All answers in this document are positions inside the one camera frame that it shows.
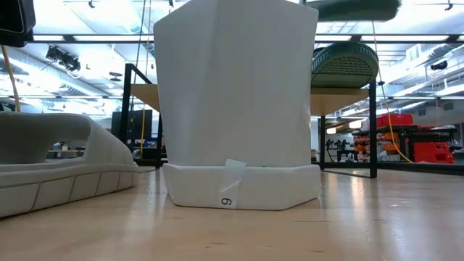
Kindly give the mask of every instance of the ceiling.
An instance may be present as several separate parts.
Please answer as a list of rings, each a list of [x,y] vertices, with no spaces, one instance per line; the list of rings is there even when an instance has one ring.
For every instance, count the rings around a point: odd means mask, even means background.
[[[155,0],[94,0],[91,8],[88,0],[34,0],[37,23],[34,33],[37,35],[144,35],[152,33],[153,24],[169,15],[170,11],[181,7],[185,1],[175,1],[174,8],[168,1]],[[462,34],[464,33],[464,0],[452,0],[454,7],[449,11],[447,0],[402,0],[402,7],[397,17],[388,22],[375,22],[377,34]],[[371,34],[373,26],[371,22],[320,22],[317,34]],[[324,47],[329,43],[317,43],[315,48]],[[67,73],[63,66],[50,63],[45,58],[50,46],[58,46],[59,49],[77,56],[81,69],[78,72]],[[377,45],[379,64],[384,81],[387,96],[395,96],[401,91],[401,96],[429,96],[434,95],[448,86],[444,80],[432,83],[431,80],[443,76],[449,79],[451,85],[460,85],[460,75],[455,73],[461,68],[464,61],[461,56],[460,45],[449,47],[448,60],[451,61],[446,70],[436,72],[428,68],[428,64],[438,62],[441,57],[430,58],[430,52],[440,44],[413,43],[382,43]],[[423,60],[412,61],[408,54],[411,48],[420,48]],[[14,60],[15,75],[19,75],[21,96],[32,95],[60,95],[60,96],[122,96],[123,82],[113,81],[110,72],[120,73],[123,79],[125,63],[133,63],[150,79],[157,82],[155,53],[152,43],[29,43],[21,49],[9,49],[10,58]],[[6,74],[3,60],[0,59],[0,97],[12,95],[11,84]],[[414,91],[417,85],[423,83],[422,88]],[[50,107],[50,104],[66,104],[71,102],[88,102],[89,106],[99,108],[97,114],[110,115],[112,110],[120,109],[120,99],[84,99],[71,101],[71,99],[41,99]],[[11,102],[8,98],[2,102]],[[392,106],[399,106],[399,101],[392,100]],[[407,106],[414,101],[401,101]],[[343,116],[344,112],[353,109],[362,110],[367,106],[366,101],[354,104],[335,116]],[[366,111],[351,115],[365,115]]]

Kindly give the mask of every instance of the tape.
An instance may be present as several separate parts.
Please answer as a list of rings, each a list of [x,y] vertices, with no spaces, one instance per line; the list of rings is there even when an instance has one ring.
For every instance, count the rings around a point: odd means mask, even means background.
[[[217,194],[217,207],[236,209],[239,199],[241,178],[245,174],[247,164],[233,159],[225,161],[223,180]]]

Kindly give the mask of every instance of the white hexagonal base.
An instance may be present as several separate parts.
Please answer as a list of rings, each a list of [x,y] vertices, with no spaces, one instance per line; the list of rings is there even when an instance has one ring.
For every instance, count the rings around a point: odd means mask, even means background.
[[[167,192],[176,205],[223,208],[218,199],[225,167],[163,165]],[[320,168],[247,167],[239,185],[237,209],[285,210],[319,196]]]

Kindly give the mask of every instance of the ceiling duct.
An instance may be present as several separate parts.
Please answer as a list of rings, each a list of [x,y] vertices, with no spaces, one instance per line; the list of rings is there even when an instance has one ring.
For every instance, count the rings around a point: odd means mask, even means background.
[[[8,48],[8,55],[10,58],[10,62],[14,66],[14,68],[20,68],[21,72],[27,72],[29,75],[35,75],[37,77],[40,77],[40,79],[43,79],[43,82],[49,82],[49,81],[59,81],[63,83],[63,85],[67,86],[67,90],[64,90],[63,92],[66,92],[66,94],[72,94],[72,95],[108,95],[107,93],[87,84],[84,83],[81,80],[74,79],[70,77],[67,73],[62,72],[58,69],[55,69],[48,64],[41,62],[37,60],[36,58],[33,58],[30,55],[24,54],[21,51],[18,51],[13,48]]]

